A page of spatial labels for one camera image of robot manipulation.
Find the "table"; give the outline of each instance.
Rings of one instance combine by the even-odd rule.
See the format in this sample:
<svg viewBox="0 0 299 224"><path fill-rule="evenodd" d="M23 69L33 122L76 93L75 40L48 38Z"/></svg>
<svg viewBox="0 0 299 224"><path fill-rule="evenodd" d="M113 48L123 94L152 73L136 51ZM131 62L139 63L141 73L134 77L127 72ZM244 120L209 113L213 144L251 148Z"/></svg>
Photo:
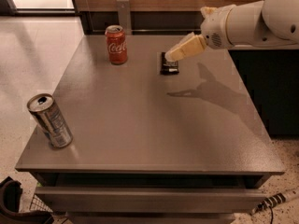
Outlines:
<svg viewBox="0 0 299 224"><path fill-rule="evenodd" d="M36 129L16 165L50 208L75 224L231 223L284 173L227 50L160 75L180 39L127 36L128 62L112 65L104 36L83 37L53 94L73 142L53 148Z"/></svg>

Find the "small black device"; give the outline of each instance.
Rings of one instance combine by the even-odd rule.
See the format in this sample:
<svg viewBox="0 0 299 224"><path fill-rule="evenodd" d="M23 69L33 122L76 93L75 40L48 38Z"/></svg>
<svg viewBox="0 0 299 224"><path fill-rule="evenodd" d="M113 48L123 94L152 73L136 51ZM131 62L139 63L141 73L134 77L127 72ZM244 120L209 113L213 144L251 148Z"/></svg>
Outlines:
<svg viewBox="0 0 299 224"><path fill-rule="evenodd" d="M161 53L161 70L160 74L162 75L176 75L179 73L178 70L178 61L169 62L165 58L165 52Z"/></svg>

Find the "can lid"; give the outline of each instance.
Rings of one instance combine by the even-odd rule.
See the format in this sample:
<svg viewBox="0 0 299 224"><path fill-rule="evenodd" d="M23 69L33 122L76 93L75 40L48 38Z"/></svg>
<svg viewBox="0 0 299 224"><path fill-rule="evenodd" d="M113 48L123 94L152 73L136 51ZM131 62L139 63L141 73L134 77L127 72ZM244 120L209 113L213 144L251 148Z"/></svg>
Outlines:
<svg viewBox="0 0 299 224"><path fill-rule="evenodd" d="M48 109L54 103L54 98L48 93L41 93L31 98L27 103L29 111L38 112Z"/></svg>
<svg viewBox="0 0 299 224"><path fill-rule="evenodd" d="M122 27L119 25L111 25L106 28L107 32L111 34L116 34L122 31Z"/></svg>

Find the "speckled floor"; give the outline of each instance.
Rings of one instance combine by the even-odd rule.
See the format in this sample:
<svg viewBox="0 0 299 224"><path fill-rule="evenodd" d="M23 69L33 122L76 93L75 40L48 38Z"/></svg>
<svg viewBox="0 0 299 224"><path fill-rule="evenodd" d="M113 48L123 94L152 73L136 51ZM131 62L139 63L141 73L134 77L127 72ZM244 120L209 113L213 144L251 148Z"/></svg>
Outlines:
<svg viewBox="0 0 299 224"><path fill-rule="evenodd" d="M0 17L0 180L9 175L22 183L21 211L29 209L36 186L29 174L14 169L36 126L26 103L35 94L54 92L82 37L79 18ZM268 196L299 187L299 138L276 138L273 145L287 172L261 187ZM273 211L273 223L299 224L299 199ZM234 224L271 219L270 211L235 217Z"/></svg>

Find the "red soda can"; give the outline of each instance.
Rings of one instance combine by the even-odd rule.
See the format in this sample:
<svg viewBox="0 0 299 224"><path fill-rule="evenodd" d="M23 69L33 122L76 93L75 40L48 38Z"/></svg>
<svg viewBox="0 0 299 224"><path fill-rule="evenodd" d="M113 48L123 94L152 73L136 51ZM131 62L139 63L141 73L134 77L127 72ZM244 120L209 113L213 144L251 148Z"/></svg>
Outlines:
<svg viewBox="0 0 299 224"><path fill-rule="evenodd" d="M128 60L125 33L121 26L108 26L105 31L110 62L122 64Z"/></svg>

